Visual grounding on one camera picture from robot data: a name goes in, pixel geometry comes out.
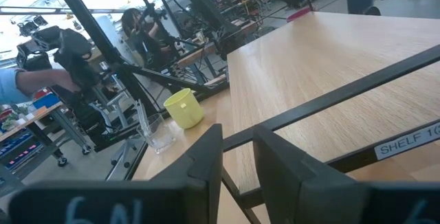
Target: yellow cup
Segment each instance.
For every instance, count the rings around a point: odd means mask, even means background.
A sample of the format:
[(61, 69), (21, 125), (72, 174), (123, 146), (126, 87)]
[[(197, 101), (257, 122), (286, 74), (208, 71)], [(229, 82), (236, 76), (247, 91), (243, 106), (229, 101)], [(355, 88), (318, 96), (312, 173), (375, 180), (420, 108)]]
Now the yellow cup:
[(180, 128), (191, 128), (204, 117), (204, 110), (191, 89), (183, 89), (169, 97), (164, 107)]

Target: gray floor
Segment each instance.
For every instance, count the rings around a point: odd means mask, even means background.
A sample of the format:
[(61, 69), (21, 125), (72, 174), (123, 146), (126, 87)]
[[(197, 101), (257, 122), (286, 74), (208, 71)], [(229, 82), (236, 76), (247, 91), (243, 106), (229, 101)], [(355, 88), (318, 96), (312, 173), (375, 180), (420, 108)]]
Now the gray floor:
[[(272, 2), (270, 4), (271, 10), (265, 11), (265, 13), (269, 14), (283, 5), (281, 2)], [(440, 18), (440, 0), (376, 0), (375, 5), (384, 16)], [(313, 6), (320, 12), (347, 13), (346, 0), (315, 0)], [(287, 18), (293, 13), (295, 13), (295, 10), (281, 10), (273, 15)], [(285, 24), (286, 21), (282, 19), (264, 20), (264, 26), (280, 27)], [(211, 55), (209, 59), (215, 69), (226, 66), (226, 62), (222, 61), (218, 56)], [(200, 70), (207, 78), (212, 78), (204, 62), (200, 65), (197, 64), (197, 66), (200, 67)], [(161, 86), (154, 82), (148, 88), (161, 106), (163, 106), (165, 99), (171, 95), (168, 90), (163, 90)], [(29, 184), (36, 181), (53, 179), (103, 180), (111, 169), (110, 158), (119, 146), (121, 144), (116, 144), (99, 153), (84, 156), (81, 153), (81, 149), (75, 143), (67, 143), (62, 147), (62, 151), (69, 160), (69, 164), (66, 167), (59, 168), (56, 165), (56, 160), (50, 157), (25, 179), (25, 183)], [(119, 180), (125, 172), (125, 169), (119, 168), (112, 178)], [(10, 197), (11, 195), (0, 199), (0, 208), (7, 210)]]

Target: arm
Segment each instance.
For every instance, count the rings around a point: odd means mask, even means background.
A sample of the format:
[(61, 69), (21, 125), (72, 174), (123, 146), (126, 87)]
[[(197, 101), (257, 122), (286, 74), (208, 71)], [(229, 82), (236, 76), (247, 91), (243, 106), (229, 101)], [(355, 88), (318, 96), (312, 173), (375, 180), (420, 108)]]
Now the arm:
[(150, 32), (148, 32), (148, 35), (151, 38), (154, 38), (156, 36), (158, 30), (159, 30), (159, 26), (157, 25), (156, 22), (154, 22), (154, 26), (151, 28)]
[(70, 91), (79, 90), (65, 70), (26, 72), (17, 69), (0, 69), (0, 104), (31, 101), (35, 91), (53, 85), (60, 85)]
[(80, 91), (76, 86), (69, 72), (64, 69), (48, 69), (41, 71), (20, 71), (16, 74), (16, 87), (24, 95), (31, 96), (34, 92), (43, 87), (58, 85), (71, 92)]

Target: pink object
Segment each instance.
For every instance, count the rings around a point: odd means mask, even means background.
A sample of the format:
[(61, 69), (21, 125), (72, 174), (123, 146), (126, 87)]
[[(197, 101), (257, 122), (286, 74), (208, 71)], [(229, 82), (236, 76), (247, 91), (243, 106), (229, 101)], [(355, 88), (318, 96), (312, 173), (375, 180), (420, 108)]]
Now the pink object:
[(308, 12), (310, 12), (310, 7), (303, 8), (302, 10), (299, 10), (293, 15), (287, 17), (286, 21), (289, 23), (290, 21), (293, 21), (294, 19), (297, 19)]

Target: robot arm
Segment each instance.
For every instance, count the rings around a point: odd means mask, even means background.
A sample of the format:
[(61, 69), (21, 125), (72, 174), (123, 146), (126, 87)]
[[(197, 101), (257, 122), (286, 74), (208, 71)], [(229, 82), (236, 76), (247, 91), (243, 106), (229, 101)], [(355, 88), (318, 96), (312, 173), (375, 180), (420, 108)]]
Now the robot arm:
[(91, 44), (87, 39), (71, 30), (58, 26), (46, 28), (32, 34), (32, 40), (17, 46), (17, 65), (26, 69), (26, 62), (31, 54), (46, 56), (46, 52), (58, 49), (54, 54), (55, 62), (63, 66), (75, 84), (81, 89), (88, 89), (99, 83), (99, 77), (89, 66)]

